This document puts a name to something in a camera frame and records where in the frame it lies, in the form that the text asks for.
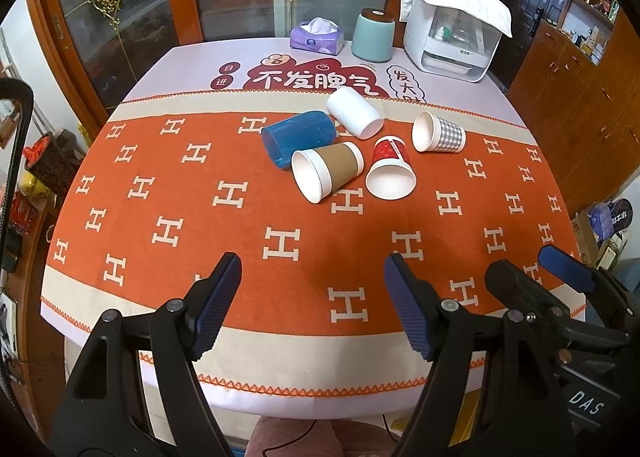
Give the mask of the teal canister brown lid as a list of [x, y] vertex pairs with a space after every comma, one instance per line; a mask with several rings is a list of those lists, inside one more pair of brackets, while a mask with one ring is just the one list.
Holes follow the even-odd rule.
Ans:
[[367, 62], [384, 63], [393, 55], [395, 20], [382, 10], [364, 8], [352, 35], [352, 54]]

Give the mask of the grey checkered paper cup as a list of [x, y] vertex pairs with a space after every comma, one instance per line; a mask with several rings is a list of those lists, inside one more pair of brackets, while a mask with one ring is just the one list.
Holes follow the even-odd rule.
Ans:
[[411, 139], [419, 153], [457, 154], [465, 147], [466, 134], [459, 125], [431, 112], [423, 112], [413, 122]]

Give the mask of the pink chair cushion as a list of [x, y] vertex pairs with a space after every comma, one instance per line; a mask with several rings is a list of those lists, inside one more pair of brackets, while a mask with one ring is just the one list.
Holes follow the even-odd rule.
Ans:
[[350, 419], [260, 417], [247, 456], [391, 456], [396, 441], [382, 428]]

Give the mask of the white plastic cup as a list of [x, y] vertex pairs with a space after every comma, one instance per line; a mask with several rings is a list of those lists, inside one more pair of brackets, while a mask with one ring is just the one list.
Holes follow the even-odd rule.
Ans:
[[380, 132], [384, 119], [378, 110], [350, 87], [341, 87], [326, 100], [326, 109], [349, 132], [367, 140]]

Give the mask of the purple tissue pack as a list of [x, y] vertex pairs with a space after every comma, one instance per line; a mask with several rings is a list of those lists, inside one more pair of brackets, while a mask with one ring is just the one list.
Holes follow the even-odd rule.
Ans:
[[314, 53], [337, 55], [344, 47], [344, 32], [334, 21], [315, 17], [290, 32], [290, 47]]

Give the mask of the red paper cup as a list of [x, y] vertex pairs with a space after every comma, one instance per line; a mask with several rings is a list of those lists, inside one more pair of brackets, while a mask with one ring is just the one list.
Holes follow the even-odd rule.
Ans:
[[383, 136], [375, 142], [366, 186], [371, 195], [383, 200], [403, 199], [416, 188], [416, 173], [401, 138]]

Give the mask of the white countertop appliance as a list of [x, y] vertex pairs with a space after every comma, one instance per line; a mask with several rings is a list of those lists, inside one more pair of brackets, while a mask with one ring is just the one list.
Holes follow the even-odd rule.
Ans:
[[462, 10], [413, 0], [404, 49], [422, 72], [478, 82], [501, 38], [499, 29]]

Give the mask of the brown sleeve paper cup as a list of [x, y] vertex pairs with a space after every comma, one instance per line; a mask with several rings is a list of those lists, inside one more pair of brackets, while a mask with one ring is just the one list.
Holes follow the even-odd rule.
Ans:
[[291, 162], [295, 183], [312, 204], [320, 203], [354, 180], [363, 168], [363, 156], [352, 142], [296, 151]]

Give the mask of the orange H-pattern tablecloth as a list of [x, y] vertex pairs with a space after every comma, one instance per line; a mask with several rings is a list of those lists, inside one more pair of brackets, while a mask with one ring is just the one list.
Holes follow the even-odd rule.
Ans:
[[[409, 141], [430, 112], [462, 126], [457, 154], [410, 151], [416, 187], [373, 196], [364, 177], [313, 204], [262, 145], [262, 129], [324, 110], [341, 86]], [[583, 318], [582, 295], [537, 262], [576, 249], [562, 195], [533, 136], [489, 79], [294, 52], [283, 39], [170, 50], [99, 132], [58, 216], [41, 316], [84, 343], [102, 312], [182, 297], [227, 251], [242, 281], [212, 351], [196, 364], [210, 403], [258, 415], [400, 411], [428, 372], [390, 302], [385, 259], [402, 255], [438, 294], [498, 314], [484, 274], [508, 259]]]

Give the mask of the blue translucent plastic cup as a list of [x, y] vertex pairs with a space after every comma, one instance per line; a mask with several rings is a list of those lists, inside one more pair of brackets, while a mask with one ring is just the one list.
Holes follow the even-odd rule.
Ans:
[[337, 132], [327, 114], [309, 110], [263, 128], [260, 136], [270, 160], [288, 169], [295, 152], [331, 145]]

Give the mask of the brown wooden sideboard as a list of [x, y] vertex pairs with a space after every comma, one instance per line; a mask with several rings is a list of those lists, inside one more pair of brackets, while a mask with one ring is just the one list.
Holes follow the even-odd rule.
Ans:
[[639, 36], [623, 11], [599, 64], [541, 23], [508, 99], [569, 214], [615, 196], [639, 170]]

